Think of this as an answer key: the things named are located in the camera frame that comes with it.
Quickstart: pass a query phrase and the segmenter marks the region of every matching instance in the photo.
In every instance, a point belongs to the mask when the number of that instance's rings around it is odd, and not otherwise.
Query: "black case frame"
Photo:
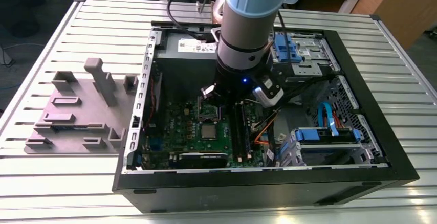
[[[152,22],[152,25],[172,27],[168,22]],[[201,28],[219,26],[183,25]],[[338,33],[315,29],[289,30],[323,34],[389,167],[120,174],[123,148],[112,191],[120,193],[143,213],[343,204],[381,188],[401,186],[420,178]]]

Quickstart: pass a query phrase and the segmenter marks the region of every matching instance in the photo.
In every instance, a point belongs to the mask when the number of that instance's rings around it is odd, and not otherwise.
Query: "white table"
[[[210,22],[188,3],[179,21]],[[142,68],[151,20],[168,20],[166,2],[74,2],[0,118],[0,221],[49,223],[437,223],[436,92],[384,25],[365,15],[283,11],[286,25],[337,30],[421,179],[342,206],[142,215],[111,192],[116,155],[27,155],[24,140],[54,91],[55,71],[100,57],[114,79]]]

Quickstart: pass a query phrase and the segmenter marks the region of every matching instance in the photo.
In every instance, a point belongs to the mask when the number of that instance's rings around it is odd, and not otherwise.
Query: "grey plastic holder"
[[[102,66],[102,59],[87,59],[84,69],[94,79],[56,72],[56,90],[25,141],[27,153],[119,152],[127,138],[138,77],[114,80]]]

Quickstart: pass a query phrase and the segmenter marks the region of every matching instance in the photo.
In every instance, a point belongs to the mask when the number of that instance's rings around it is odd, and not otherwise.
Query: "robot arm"
[[[285,0],[226,0],[218,39],[214,85],[202,89],[217,105],[238,102],[253,93],[263,107],[271,107],[285,92],[266,61],[269,36]]]

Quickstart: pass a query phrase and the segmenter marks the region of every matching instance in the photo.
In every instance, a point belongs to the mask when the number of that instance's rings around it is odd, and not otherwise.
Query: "floor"
[[[45,44],[67,12],[71,2],[72,0],[47,0],[44,5],[33,8],[33,13],[40,23],[40,31],[32,37],[12,37],[0,26],[0,44],[3,46],[11,46],[17,43]],[[0,115],[19,89],[19,87],[13,86],[23,82],[41,49],[41,46],[19,46],[7,50],[8,55],[15,59],[16,63],[11,68],[5,68],[0,65]],[[437,88],[437,76],[434,75],[437,72],[437,40],[432,40],[426,35],[422,35],[408,50],[408,54],[429,82],[434,88]]]

